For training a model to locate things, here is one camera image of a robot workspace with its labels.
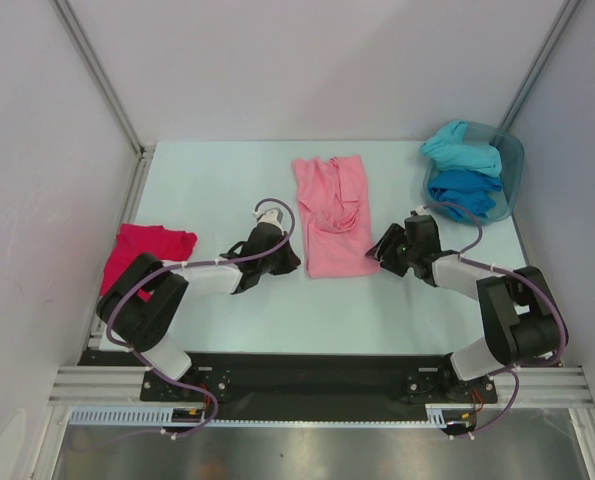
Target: red cloth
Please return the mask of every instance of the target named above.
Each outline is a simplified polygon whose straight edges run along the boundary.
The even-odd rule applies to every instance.
[[[104,267],[104,279],[99,289],[105,295],[138,255],[152,253],[160,260],[181,262],[188,260],[197,243],[194,233],[166,230],[161,225],[144,227],[124,223],[119,229],[117,242]],[[148,300],[150,295],[140,291],[139,296]]]

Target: clear plastic bin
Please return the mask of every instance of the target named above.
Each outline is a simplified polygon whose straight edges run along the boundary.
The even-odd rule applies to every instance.
[[[487,212],[488,218],[478,218],[482,224],[499,222],[508,218],[513,213],[517,194],[519,193],[521,173],[524,168],[524,146],[517,137],[508,132],[474,122],[468,122],[464,135],[464,143],[471,145],[492,145],[499,150],[501,156],[501,174],[499,177],[502,183],[502,190],[500,192],[488,192],[490,198],[495,201],[495,207]],[[423,191],[426,203],[435,202],[428,193],[428,183],[440,173],[435,167],[435,162],[429,158]],[[446,208],[437,207],[433,208],[433,211],[451,220],[455,220],[449,215]],[[473,224],[473,221],[468,217],[456,221]]]

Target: metal floor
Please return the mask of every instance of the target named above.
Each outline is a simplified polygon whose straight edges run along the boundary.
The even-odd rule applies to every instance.
[[[475,441],[438,430],[209,428],[171,442],[69,427],[53,480],[587,479],[567,410],[515,410]]]

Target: white table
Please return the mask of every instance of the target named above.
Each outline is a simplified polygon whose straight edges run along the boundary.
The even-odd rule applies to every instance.
[[[420,205],[426,160],[420,142],[161,142],[135,223],[195,232],[191,260],[213,259],[255,225],[258,200],[276,197],[298,210],[293,159],[360,154],[369,180],[373,238]],[[436,216],[442,247],[460,249],[474,227]],[[291,244],[304,260],[301,225]],[[484,228],[471,258],[524,265],[512,220]],[[262,277],[241,295],[186,297],[171,325],[186,351],[329,354],[443,354],[483,335],[477,302],[432,288],[411,273],[310,279]],[[102,350],[117,347],[106,339]]]

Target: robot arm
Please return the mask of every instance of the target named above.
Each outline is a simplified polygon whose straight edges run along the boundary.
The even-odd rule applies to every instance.
[[[469,381],[558,347],[557,323],[532,290],[515,278],[461,262],[455,251],[443,251],[439,229],[430,215],[413,214],[404,227],[392,224],[366,255],[399,276],[412,269],[417,278],[433,287],[479,301],[484,337],[450,354],[450,382]],[[552,299],[537,268],[525,267],[514,273],[531,280]],[[527,306],[528,311],[518,314],[515,305]]]
[[[243,259],[275,247],[285,238],[281,220],[281,210],[266,210],[257,218],[248,240],[237,242],[221,257]],[[176,263],[150,253],[139,255],[98,302],[97,315],[107,323],[120,300],[138,282],[162,266]],[[256,286],[265,273],[288,274],[300,264],[286,242],[274,253],[255,260],[165,272],[142,287],[150,295],[148,299],[133,295],[128,300],[115,319],[113,331],[151,365],[178,380],[191,367],[191,360],[167,332],[184,295],[239,294]]]

